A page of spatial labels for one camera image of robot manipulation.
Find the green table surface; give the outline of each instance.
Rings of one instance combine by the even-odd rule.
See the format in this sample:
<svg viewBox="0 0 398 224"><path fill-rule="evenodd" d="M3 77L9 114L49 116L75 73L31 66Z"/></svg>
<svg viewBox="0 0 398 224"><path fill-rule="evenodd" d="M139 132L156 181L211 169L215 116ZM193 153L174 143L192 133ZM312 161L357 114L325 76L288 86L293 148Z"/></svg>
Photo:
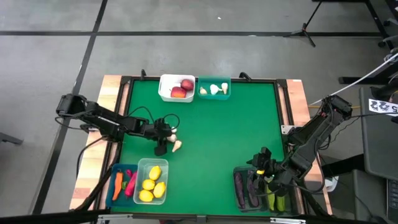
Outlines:
<svg viewBox="0 0 398 224"><path fill-rule="evenodd" d="M177 137L182 147L157 157L156 142L125 136L120 163L138 164L142 158L162 158L169 162L166 200L162 205L112 208L112 212L256 215L241 213L234 198L233 169L267 146L272 158L284 158L282 136L273 84L232 83L228 100L204 100L195 95L191 103L164 102L157 94L158 81L134 81L132 111L138 106L150 109L154 119L169 113L180 117ZM134 116L149 118L139 109ZM166 119L170 125L176 119Z"/></svg>

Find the yellow lemon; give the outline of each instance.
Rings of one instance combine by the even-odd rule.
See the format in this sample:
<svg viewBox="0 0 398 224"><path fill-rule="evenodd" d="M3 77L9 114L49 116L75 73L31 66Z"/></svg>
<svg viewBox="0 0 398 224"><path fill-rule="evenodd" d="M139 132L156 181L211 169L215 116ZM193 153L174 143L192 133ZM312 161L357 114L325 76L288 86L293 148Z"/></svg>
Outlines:
<svg viewBox="0 0 398 224"><path fill-rule="evenodd" d="M155 181L147 179L142 183L142 188L145 190L152 190L155 187Z"/></svg>
<svg viewBox="0 0 398 224"><path fill-rule="evenodd" d="M139 199L143 202L151 202L154 199L154 195L148 190L141 190L139 192Z"/></svg>
<svg viewBox="0 0 398 224"><path fill-rule="evenodd" d="M166 191L166 184L164 182L160 182L155 186L154 195L157 198L161 198Z"/></svg>
<svg viewBox="0 0 398 224"><path fill-rule="evenodd" d="M154 166L149 172L149 178L151 180L157 180L160 177L162 170L159 166Z"/></svg>

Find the red apple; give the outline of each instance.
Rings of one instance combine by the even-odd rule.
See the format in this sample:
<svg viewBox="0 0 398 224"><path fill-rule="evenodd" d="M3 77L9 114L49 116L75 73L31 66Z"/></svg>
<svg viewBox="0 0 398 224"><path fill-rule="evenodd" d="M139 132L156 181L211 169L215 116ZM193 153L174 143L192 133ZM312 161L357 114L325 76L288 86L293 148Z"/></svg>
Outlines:
<svg viewBox="0 0 398 224"><path fill-rule="evenodd" d="M192 91L193 90L193 82L191 80L182 80L181 82L181 88L187 91Z"/></svg>
<svg viewBox="0 0 398 224"><path fill-rule="evenodd" d="M172 94L171 97L173 98L185 98L187 95L187 91L185 91L183 88L175 86L172 88Z"/></svg>

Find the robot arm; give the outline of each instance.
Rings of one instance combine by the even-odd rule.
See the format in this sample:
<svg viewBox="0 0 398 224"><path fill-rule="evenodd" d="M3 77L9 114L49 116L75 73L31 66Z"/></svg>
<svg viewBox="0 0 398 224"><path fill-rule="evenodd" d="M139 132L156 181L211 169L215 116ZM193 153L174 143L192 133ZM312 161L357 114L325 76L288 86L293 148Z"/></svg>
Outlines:
<svg viewBox="0 0 398 224"><path fill-rule="evenodd" d="M167 152L166 137L172 135L172 128L165 123L164 118L151 124L145 118L121 116L81 95L63 95L56 112L59 118L82 120L84 124L80 126L81 129L87 133L90 129L98 129L102 136L107 136L112 142L122 141L124 134L157 141L156 156Z"/></svg>
<svg viewBox="0 0 398 224"><path fill-rule="evenodd" d="M294 182L305 188L304 177L317 158L318 148L339 124L350 119L351 113L350 103L339 96L329 96L323 99L319 112L305 126L291 129L284 136L284 143L292 150L282 162L271 159L270 150L263 147L259 154L247 161L257 169L254 180L257 194L264 194L266 184L271 192L280 197L287 193L287 187L293 186ZM264 178L271 176L274 176L273 180L266 183Z"/></svg>

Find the garlic bulb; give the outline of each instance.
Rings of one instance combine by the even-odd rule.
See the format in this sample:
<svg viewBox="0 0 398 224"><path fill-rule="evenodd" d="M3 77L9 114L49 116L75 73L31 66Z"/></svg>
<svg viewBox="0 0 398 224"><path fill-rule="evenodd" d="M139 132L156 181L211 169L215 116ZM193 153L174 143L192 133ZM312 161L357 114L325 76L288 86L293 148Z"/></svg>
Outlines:
<svg viewBox="0 0 398 224"><path fill-rule="evenodd" d="M177 141L174 143L174 147L173 147L172 152L175 152L175 151L177 151L178 149L180 149L180 148L181 148L181 145L182 145L182 142L179 141L179 140L177 140Z"/></svg>
<svg viewBox="0 0 398 224"><path fill-rule="evenodd" d="M169 137L167 137L167 140L169 142L176 142L177 140L177 136L175 134L170 135Z"/></svg>
<svg viewBox="0 0 398 224"><path fill-rule="evenodd" d="M206 95L207 91L203 87L200 87L199 93L202 95Z"/></svg>
<svg viewBox="0 0 398 224"><path fill-rule="evenodd" d="M221 84L221 89L223 89L224 94L226 94L226 91L228 90L228 83Z"/></svg>
<svg viewBox="0 0 398 224"><path fill-rule="evenodd" d="M218 86L216 86L216 85L214 85L214 84L211 84L211 85L210 85L210 93L211 93L212 95L217 94L220 90L221 90L221 89L218 88Z"/></svg>

